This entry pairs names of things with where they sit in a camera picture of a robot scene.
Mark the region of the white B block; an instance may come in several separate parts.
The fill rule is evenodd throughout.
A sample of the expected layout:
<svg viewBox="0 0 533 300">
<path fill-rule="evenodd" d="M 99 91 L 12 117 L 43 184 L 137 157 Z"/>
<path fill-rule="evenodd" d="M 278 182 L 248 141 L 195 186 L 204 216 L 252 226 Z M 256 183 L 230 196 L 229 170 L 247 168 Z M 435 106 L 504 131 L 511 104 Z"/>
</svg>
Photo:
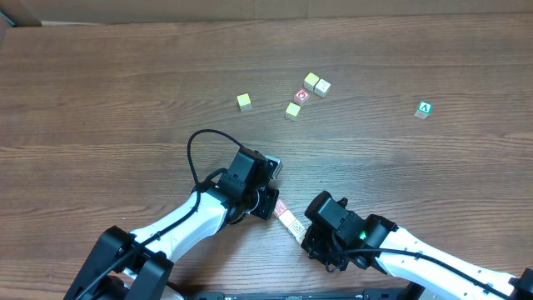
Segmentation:
<svg viewBox="0 0 533 300">
<path fill-rule="evenodd" d="M 296 240 L 298 241 L 299 244 L 302 244 L 303 240 L 305 239 L 305 236 L 306 236 L 305 232 L 301 232 L 297 235 Z"/>
</svg>

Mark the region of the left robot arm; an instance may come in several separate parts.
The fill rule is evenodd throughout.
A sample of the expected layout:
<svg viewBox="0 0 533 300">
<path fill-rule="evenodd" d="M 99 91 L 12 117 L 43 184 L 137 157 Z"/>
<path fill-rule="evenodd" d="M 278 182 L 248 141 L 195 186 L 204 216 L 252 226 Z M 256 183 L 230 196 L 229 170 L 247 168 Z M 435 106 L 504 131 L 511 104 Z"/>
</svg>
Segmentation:
<svg viewBox="0 0 533 300">
<path fill-rule="evenodd" d="M 188 200 L 162 219 L 126 232 L 103 232 L 67 290 L 67 299 L 178 299 L 168 286 L 174 264 L 201 240 L 246 216 L 271 217 L 279 195 L 269 182 L 280 159 L 241 147 L 229 168 L 193 188 Z"/>
</svg>

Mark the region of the red M block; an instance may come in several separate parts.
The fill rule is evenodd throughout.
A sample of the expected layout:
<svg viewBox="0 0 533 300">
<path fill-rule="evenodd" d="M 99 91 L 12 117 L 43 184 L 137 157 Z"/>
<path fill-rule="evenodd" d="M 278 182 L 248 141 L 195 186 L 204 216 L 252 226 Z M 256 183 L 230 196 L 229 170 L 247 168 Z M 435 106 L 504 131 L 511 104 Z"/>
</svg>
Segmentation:
<svg viewBox="0 0 533 300">
<path fill-rule="evenodd" d="M 278 199 L 273 213 L 277 218 L 280 218 L 285 212 L 288 211 L 288 206 L 281 200 Z"/>
</svg>

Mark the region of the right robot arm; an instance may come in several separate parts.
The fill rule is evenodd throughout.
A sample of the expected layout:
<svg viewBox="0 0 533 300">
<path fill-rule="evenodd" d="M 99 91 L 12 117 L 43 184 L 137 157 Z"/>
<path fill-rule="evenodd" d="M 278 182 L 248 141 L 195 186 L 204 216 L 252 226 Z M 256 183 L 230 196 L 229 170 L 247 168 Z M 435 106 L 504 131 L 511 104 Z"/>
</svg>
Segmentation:
<svg viewBox="0 0 533 300">
<path fill-rule="evenodd" d="M 422 242 L 383 216 L 362 218 L 347 199 L 318 194 L 305 211 L 311 221 L 301 247 L 329 273 L 349 264 L 375 268 L 444 299 L 531 299 L 532 270 L 515 277 L 454 257 Z"/>
</svg>

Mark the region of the white patterned block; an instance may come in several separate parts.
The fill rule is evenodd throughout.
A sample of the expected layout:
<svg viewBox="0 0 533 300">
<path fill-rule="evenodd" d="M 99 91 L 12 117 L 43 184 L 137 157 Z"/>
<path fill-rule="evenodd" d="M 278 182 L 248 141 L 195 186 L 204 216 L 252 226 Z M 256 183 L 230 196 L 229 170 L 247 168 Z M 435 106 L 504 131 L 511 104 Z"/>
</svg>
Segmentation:
<svg viewBox="0 0 533 300">
<path fill-rule="evenodd" d="M 301 224 L 300 221 L 296 220 L 289 228 L 288 230 L 290 233 L 294 236 L 294 238 L 297 237 L 297 235 L 301 232 L 306 232 L 306 228 Z"/>
</svg>

